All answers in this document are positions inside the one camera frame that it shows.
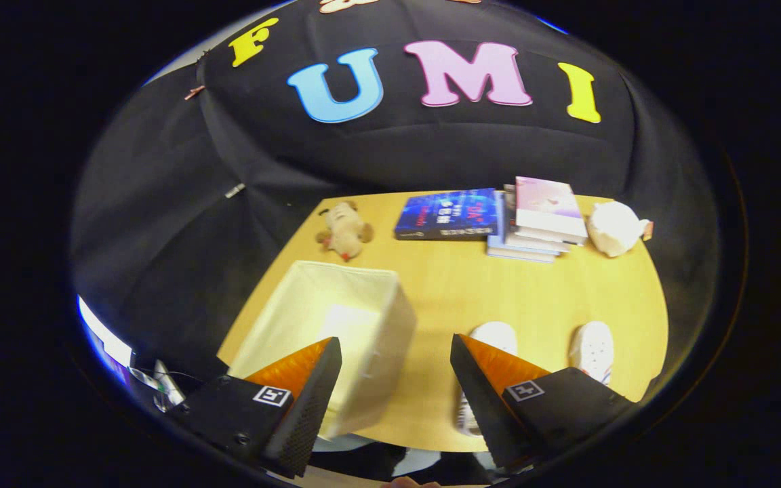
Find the letter u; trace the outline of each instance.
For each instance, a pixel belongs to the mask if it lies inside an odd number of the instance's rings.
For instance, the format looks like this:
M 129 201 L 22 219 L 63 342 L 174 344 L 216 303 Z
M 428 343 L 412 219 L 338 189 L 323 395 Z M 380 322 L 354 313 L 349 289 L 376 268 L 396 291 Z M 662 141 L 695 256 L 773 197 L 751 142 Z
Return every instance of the letter u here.
M 384 89 L 372 62 L 377 49 L 366 47 L 345 53 L 337 59 L 338 64 L 347 64 L 354 74 L 359 93 L 348 102 L 337 102 L 331 95 L 325 80 L 326 64 L 314 64 L 300 69 L 288 77 L 288 84 L 297 89 L 303 108 L 309 117 L 320 123 L 341 123 L 363 117 L 381 103 Z

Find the white plush toy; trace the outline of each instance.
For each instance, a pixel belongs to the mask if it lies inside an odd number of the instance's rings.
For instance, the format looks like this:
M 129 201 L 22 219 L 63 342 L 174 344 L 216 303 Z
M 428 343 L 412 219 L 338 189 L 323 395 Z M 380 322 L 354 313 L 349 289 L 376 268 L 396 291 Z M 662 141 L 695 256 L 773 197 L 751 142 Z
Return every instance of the white plush toy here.
M 634 247 L 641 235 L 647 241 L 653 235 L 653 222 L 638 220 L 635 211 L 627 205 L 610 201 L 595 204 L 586 230 L 599 251 L 616 258 Z
M 360 254 L 362 242 L 372 241 L 372 226 L 361 220 L 357 214 L 357 205 L 353 201 L 343 201 L 333 208 L 319 212 L 325 216 L 327 227 L 315 236 L 325 250 L 334 250 L 345 262 Z

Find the cable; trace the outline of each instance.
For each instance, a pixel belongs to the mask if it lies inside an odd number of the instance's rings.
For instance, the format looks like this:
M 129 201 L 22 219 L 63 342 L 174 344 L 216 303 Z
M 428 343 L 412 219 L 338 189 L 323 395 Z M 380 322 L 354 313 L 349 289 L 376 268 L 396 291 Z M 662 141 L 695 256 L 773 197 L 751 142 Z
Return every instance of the cable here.
M 179 371 L 168 371 L 167 373 L 159 373 L 158 371 L 152 371 L 152 370 L 150 370 L 148 367 L 136 367 L 136 368 L 134 368 L 134 369 L 137 369 L 137 370 L 143 370 L 143 371 L 151 371 L 151 372 L 152 372 L 152 374 L 154 374 L 154 375 L 155 375 L 155 374 L 165 374 L 165 375 L 167 375 L 167 376 L 170 376 L 171 374 L 180 374 L 180 375 L 182 375 L 182 376 L 187 376 L 187 377 L 191 378 L 192 380 L 201 381 L 201 383 L 207 383 L 207 381 L 204 381 L 204 380 L 202 380 L 202 379 L 199 379 L 199 378 L 193 377 L 191 374 L 180 373 Z

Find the hand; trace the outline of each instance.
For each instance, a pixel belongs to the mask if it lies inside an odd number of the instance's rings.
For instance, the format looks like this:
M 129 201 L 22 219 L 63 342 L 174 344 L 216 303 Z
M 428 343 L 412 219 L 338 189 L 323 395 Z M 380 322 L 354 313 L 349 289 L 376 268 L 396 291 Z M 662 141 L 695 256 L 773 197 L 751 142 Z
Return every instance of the hand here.
M 411 479 L 408 476 L 402 476 L 402 478 L 397 478 L 390 483 L 381 485 L 381 488 L 442 488 L 442 486 L 434 481 L 425 485 L 419 485 L 414 479 Z

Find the white sneaker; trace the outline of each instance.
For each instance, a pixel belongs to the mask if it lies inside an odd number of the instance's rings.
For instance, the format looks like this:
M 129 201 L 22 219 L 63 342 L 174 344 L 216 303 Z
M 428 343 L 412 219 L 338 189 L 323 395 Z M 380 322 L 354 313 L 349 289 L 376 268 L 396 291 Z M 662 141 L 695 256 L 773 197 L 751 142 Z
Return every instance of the white sneaker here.
M 468 336 L 517 356 L 517 334 L 511 325 L 505 322 L 487 322 L 478 325 Z M 458 417 L 456 417 L 456 428 L 468 436 L 481 436 L 481 429 L 475 421 L 475 415 L 472 413 L 472 407 L 468 405 L 465 394 L 460 395 L 460 410 Z
M 614 366 L 614 338 L 604 322 L 589 322 L 577 330 L 571 351 L 571 365 L 590 378 L 607 385 Z

